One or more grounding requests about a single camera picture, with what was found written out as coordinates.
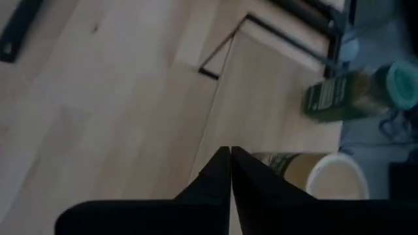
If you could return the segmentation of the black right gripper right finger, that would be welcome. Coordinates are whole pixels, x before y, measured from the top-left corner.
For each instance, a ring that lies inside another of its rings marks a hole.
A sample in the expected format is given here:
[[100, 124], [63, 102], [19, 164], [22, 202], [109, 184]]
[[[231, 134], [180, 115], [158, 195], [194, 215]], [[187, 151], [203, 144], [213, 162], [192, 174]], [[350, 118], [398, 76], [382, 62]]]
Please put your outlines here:
[[231, 148], [232, 186], [243, 235], [308, 235], [315, 200], [241, 147]]

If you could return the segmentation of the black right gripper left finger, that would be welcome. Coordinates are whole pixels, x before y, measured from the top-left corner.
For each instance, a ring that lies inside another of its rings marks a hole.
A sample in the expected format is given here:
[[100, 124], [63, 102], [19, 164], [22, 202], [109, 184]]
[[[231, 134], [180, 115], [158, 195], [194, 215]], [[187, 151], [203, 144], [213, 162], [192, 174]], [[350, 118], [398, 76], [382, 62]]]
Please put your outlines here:
[[220, 147], [198, 176], [174, 198], [178, 235], [228, 235], [231, 205], [231, 152]]

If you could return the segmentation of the tan lid furikake jar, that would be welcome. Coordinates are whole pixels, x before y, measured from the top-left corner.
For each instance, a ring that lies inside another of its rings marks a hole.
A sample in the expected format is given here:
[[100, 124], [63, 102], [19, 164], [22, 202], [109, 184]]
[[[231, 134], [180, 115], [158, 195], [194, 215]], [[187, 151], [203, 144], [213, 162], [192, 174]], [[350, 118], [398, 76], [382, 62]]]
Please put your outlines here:
[[253, 156], [290, 184], [318, 199], [368, 200], [364, 172], [345, 153], [259, 152]]

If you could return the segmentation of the green lid spice jar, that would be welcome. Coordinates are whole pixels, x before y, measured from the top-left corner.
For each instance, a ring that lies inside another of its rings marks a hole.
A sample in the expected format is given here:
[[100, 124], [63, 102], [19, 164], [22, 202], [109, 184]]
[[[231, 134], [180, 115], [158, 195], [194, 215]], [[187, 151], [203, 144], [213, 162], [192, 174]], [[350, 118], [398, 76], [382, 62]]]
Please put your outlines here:
[[418, 65], [395, 61], [378, 69], [365, 67], [310, 86], [302, 111], [320, 122], [380, 116], [418, 104]]

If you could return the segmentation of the wooden shelf with black legs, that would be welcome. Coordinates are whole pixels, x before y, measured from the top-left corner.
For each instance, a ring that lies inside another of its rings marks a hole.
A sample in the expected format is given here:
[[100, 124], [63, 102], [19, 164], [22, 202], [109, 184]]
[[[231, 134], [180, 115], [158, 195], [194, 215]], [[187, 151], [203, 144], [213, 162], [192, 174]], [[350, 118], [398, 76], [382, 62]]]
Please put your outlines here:
[[321, 66], [281, 39], [237, 16], [218, 16], [202, 55], [229, 33], [233, 38], [198, 75], [188, 102], [197, 137], [188, 178], [193, 180], [220, 146], [250, 152], [334, 152], [341, 123], [319, 124], [301, 112], [304, 91], [322, 81]]

